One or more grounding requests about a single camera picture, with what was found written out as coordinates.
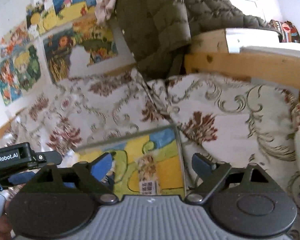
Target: gray ribbed grip pad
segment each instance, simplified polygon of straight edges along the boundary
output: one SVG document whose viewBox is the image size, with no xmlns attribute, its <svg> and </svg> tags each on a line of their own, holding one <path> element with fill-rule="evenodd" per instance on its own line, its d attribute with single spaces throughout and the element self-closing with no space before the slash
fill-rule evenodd
<svg viewBox="0 0 300 240">
<path fill-rule="evenodd" d="M 211 221 L 204 208 L 178 196 L 126 196 L 100 208 L 94 220 L 64 240 L 240 240 Z M 16 240 L 28 240 L 17 236 Z M 273 240 L 291 240 L 282 235 Z"/>
</svg>

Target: pink fabric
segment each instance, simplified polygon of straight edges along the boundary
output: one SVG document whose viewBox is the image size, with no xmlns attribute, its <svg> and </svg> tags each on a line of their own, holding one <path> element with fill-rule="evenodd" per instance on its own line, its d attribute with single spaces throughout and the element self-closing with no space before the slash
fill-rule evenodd
<svg viewBox="0 0 300 240">
<path fill-rule="evenodd" d="M 95 14 L 100 26 L 104 26 L 110 19 L 117 0 L 96 0 Z"/>
</svg>

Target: quilted jacket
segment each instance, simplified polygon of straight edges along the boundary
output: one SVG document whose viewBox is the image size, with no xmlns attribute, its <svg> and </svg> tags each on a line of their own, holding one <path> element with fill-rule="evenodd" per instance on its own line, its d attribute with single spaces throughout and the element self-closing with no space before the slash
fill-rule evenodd
<svg viewBox="0 0 300 240">
<path fill-rule="evenodd" d="M 118 0 L 116 18 L 141 73 L 178 74 L 191 37 L 222 28 L 267 28 L 229 0 Z"/>
</svg>

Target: patterned bedspread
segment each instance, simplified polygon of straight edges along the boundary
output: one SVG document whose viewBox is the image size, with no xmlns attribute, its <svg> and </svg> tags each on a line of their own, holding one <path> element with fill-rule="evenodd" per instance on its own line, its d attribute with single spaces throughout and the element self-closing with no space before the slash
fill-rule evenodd
<svg viewBox="0 0 300 240">
<path fill-rule="evenodd" d="M 46 87 L 0 147 L 29 142 L 35 151 L 53 149 L 66 157 L 73 147 L 169 123 L 180 130 L 187 189 L 200 184 L 191 168 L 194 153 L 234 167 L 259 163 L 296 202 L 290 234 L 300 239 L 300 156 L 294 146 L 300 104 L 286 90 L 211 74 L 148 83 L 136 70 L 70 78 Z"/>
</svg>

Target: black round pad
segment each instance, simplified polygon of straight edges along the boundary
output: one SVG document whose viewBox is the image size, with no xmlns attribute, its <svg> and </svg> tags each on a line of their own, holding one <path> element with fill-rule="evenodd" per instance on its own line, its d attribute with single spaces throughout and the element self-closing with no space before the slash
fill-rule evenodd
<svg viewBox="0 0 300 240">
<path fill-rule="evenodd" d="M 210 212 L 226 231 L 243 237 L 270 238 L 292 226 L 297 207 L 285 192 L 223 192 L 213 196 Z"/>
<path fill-rule="evenodd" d="M 27 237 L 59 238 L 87 223 L 94 203 L 85 193 L 22 193 L 8 208 L 13 230 Z"/>
<path fill-rule="evenodd" d="M 271 199 L 261 195 L 247 195 L 240 198 L 237 202 L 238 208 L 252 216 L 265 216 L 274 209 Z"/>
</svg>

